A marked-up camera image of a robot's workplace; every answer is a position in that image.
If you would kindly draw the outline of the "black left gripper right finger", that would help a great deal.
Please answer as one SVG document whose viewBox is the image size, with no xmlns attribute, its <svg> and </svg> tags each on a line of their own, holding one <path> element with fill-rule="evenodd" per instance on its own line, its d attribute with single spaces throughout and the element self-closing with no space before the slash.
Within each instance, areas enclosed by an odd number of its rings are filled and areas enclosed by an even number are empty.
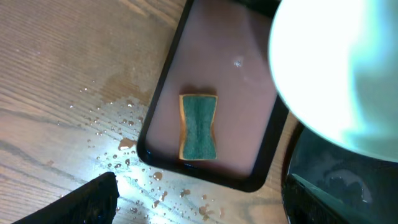
<svg viewBox="0 0 398 224">
<path fill-rule="evenodd" d="M 373 223 L 297 174 L 289 174 L 284 182 L 284 209 L 290 224 Z"/>
</svg>

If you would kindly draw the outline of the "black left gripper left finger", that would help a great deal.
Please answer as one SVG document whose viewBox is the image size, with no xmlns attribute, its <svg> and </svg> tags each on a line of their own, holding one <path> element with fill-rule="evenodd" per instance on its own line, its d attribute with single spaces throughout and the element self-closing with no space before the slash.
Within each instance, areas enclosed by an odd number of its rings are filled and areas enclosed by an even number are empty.
<svg viewBox="0 0 398 224">
<path fill-rule="evenodd" d="M 118 197 L 116 175 L 105 172 L 13 224 L 111 224 Z"/>
</svg>

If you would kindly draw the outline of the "orange green scrub sponge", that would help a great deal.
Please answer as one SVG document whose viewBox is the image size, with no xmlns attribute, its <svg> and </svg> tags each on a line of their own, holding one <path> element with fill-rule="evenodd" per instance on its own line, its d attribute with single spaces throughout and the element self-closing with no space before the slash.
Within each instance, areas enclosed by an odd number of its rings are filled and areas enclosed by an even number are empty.
<svg viewBox="0 0 398 224">
<path fill-rule="evenodd" d="M 179 96 L 181 160 L 206 161 L 217 158 L 213 129 L 217 102 L 216 95 Z"/>
</svg>

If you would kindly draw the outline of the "light green plate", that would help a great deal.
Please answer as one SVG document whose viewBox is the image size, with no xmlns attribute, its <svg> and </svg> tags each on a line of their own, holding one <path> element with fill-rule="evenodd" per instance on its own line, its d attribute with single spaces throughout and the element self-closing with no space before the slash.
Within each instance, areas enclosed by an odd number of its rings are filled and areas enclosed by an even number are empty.
<svg viewBox="0 0 398 224">
<path fill-rule="evenodd" d="M 269 62 L 279 95 L 307 128 L 397 161 L 397 0 L 282 0 Z"/>
</svg>

